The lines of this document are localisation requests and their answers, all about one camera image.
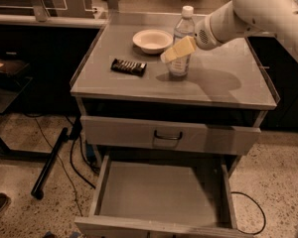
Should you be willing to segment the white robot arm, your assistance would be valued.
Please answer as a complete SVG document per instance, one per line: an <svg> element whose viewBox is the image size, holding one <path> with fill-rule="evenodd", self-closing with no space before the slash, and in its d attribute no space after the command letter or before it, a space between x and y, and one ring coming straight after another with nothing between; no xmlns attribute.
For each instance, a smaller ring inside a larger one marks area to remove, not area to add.
<svg viewBox="0 0 298 238"><path fill-rule="evenodd" d="M236 38L268 33L298 62L297 0L230 0L195 25L194 34L161 54L169 63L196 49L213 50Z"/></svg>

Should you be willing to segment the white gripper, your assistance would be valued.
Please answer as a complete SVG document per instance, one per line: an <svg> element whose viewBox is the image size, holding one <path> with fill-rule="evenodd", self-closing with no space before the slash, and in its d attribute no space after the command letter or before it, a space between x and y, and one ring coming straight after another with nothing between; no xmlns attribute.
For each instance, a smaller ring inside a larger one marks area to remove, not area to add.
<svg viewBox="0 0 298 238"><path fill-rule="evenodd" d="M176 42L174 46L167 49L160 55L162 63L169 63L173 60L192 54L197 46L204 51L210 51L220 47L222 43L216 39L211 28L211 17L206 16L195 26L195 38L186 36Z"/></svg>

